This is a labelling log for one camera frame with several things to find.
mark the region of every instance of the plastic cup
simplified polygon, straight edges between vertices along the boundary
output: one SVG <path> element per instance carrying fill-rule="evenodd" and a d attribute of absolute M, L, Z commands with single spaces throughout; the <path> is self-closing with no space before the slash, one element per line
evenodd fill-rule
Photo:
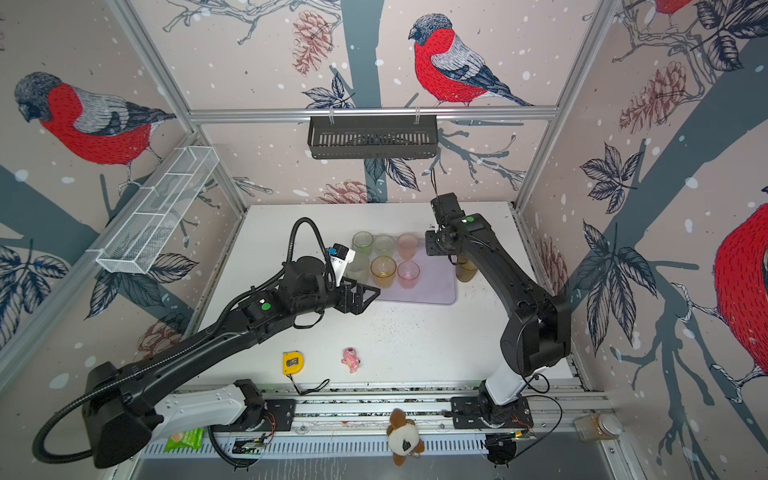
<path fill-rule="evenodd" d="M 352 237 L 352 250 L 369 257 L 373 251 L 373 235 L 368 232 L 357 232 Z"/>
<path fill-rule="evenodd" d="M 397 263 L 391 257 L 376 257 L 371 262 L 373 281 L 379 288 L 390 288 L 395 281 Z"/>
<path fill-rule="evenodd" d="M 419 265 L 411 260 L 406 260 L 397 266 L 397 281 L 402 288 L 410 290 L 416 286 L 421 272 Z"/>
<path fill-rule="evenodd" d="M 478 272 L 478 267 L 469 261 L 467 257 L 459 255 L 456 257 L 456 279 L 459 282 L 467 283 L 469 280 L 475 278 L 475 274 Z"/>
<path fill-rule="evenodd" d="M 403 260 L 411 260 L 416 255 L 416 248 L 419 247 L 419 239 L 416 235 L 404 233 L 397 237 L 397 251 Z"/>
<path fill-rule="evenodd" d="M 378 235 L 373 241 L 373 248 L 381 257 L 391 257 L 395 253 L 395 239 L 389 235 Z"/>

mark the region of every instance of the pink cup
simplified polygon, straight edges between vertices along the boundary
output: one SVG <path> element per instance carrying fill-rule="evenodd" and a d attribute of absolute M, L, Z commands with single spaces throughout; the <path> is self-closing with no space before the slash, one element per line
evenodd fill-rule
<path fill-rule="evenodd" d="M 419 239 L 410 233 L 404 233 L 397 237 L 397 251 L 403 260 L 411 260 L 416 255 L 416 248 L 419 247 Z"/>
<path fill-rule="evenodd" d="M 420 273 L 421 269 L 415 262 L 406 260 L 397 266 L 397 281 L 402 288 L 410 290 L 419 281 Z"/>

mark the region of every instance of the bird head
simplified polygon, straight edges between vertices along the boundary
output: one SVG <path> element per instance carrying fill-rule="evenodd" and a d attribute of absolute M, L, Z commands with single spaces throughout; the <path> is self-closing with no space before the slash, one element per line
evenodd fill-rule
<path fill-rule="evenodd" d="M 22 78 L 16 84 L 14 95 L 18 111 L 26 121 L 39 118 L 42 121 L 53 120 L 48 106 L 48 94 L 61 85 L 61 79 L 43 71 L 36 71 Z"/>
<path fill-rule="evenodd" d="M 453 25 L 448 20 L 448 17 L 442 13 L 430 13 L 416 20 L 413 28 L 411 28 L 411 33 L 408 35 L 408 39 L 415 40 L 419 46 L 423 47 L 427 40 L 429 40 L 429 37 L 441 28 L 450 29 L 453 28 Z"/>

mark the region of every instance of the purple tray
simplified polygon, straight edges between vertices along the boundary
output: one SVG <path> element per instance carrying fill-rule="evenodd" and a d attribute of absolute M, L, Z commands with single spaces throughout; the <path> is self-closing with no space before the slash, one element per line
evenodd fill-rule
<path fill-rule="evenodd" d="M 399 233 L 388 233 L 387 235 L 395 240 L 400 236 Z M 376 258 L 375 250 L 371 253 L 369 260 L 373 261 L 374 258 Z M 403 261 L 397 247 L 395 247 L 392 258 L 398 265 Z M 411 261 L 416 262 L 421 269 L 416 286 L 406 290 L 400 286 L 396 277 L 390 288 L 382 289 L 381 295 L 376 301 L 428 303 L 430 305 L 452 305 L 456 301 L 456 274 L 448 257 L 428 256 L 424 248 L 424 239 L 419 238 L 419 248 Z M 373 275 L 369 276 L 368 284 L 376 286 Z"/>

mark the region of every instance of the jar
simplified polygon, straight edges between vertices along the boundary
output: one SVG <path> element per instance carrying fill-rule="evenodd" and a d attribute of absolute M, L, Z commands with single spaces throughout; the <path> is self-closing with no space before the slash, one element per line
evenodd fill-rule
<path fill-rule="evenodd" d="M 582 442 L 617 439 L 624 431 L 613 413 L 590 413 L 574 420 L 574 427 Z"/>

